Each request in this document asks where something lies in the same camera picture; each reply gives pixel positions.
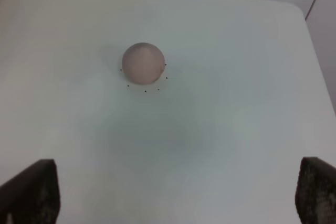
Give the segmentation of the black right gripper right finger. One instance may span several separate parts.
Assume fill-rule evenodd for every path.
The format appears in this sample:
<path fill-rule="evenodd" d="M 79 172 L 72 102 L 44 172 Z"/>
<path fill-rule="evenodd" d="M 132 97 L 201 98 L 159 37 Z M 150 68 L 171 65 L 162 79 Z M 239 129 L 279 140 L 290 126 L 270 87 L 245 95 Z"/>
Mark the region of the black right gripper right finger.
<path fill-rule="evenodd" d="M 304 157 L 295 205 L 301 223 L 335 223 L 335 167 L 317 157 Z"/>

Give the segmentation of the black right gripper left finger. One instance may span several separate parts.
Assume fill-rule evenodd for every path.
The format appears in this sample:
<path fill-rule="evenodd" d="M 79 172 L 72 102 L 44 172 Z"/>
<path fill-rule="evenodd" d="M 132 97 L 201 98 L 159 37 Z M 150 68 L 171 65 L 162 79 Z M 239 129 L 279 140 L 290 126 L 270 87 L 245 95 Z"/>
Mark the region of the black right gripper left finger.
<path fill-rule="evenodd" d="M 40 159 L 1 185 L 1 223 L 56 223 L 60 206 L 53 159 Z"/>

